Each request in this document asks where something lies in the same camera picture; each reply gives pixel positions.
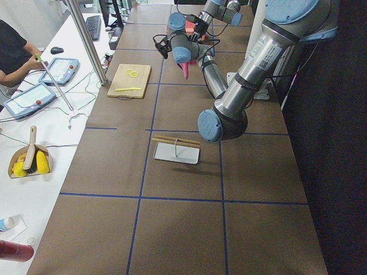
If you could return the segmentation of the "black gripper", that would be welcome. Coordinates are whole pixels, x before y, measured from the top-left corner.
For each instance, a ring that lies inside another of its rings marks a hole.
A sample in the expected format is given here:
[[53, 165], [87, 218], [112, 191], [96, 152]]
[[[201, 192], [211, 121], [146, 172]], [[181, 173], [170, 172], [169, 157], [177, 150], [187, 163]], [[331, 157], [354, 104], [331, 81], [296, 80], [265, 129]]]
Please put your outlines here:
[[172, 51], [171, 43], [166, 34], [157, 34], [153, 37], [153, 42], [157, 51], [163, 56], [164, 59], [168, 59], [169, 53]]
[[194, 21], [194, 31], [193, 33], [190, 35], [190, 40], [191, 42], [200, 42], [202, 41], [202, 37], [206, 34], [210, 21], [203, 21], [203, 20], [198, 20], [198, 21]]

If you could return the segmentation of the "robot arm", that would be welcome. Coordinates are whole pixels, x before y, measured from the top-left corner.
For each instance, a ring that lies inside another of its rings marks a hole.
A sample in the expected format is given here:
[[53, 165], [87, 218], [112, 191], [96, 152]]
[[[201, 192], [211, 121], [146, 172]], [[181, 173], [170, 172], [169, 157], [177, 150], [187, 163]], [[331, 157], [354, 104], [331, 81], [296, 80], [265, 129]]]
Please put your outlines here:
[[242, 15], [238, 1], [207, 1], [199, 15], [172, 13], [167, 35], [156, 47], [172, 55], [184, 73], [197, 61], [215, 101], [198, 117], [198, 130], [209, 142], [234, 139], [247, 129], [245, 108], [266, 78], [272, 76], [281, 56], [290, 47], [335, 36], [338, 1], [266, 1], [261, 34], [230, 82], [220, 73], [209, 46], [200, 39], [213, 19], [237, 26]]
[[186, 19], [194, 23], [194, 31], [190, 40], [199, 41], [206, 34], [213, 19], [217, 19], [228, 25], [239, 26], [243, 15], [240, 13], [239, 1], [207, 1], [198, 15], [188, 15]]

